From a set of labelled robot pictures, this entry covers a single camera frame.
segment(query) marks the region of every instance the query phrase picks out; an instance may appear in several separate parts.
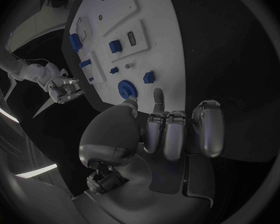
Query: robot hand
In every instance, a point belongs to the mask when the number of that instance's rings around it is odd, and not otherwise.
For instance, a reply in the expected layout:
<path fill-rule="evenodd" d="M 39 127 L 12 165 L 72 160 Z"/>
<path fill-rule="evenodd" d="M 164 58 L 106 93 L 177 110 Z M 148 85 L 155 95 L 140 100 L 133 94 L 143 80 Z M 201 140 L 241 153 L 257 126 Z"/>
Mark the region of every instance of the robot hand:
<path fill-rule="evenodd" d="M 75 84 L 78 82 L 78 79 L 56 77 L 48 85 L 49 94 L 58 104 L 72 101 L 84 94 L 84 91 L 77 91 Z"/>

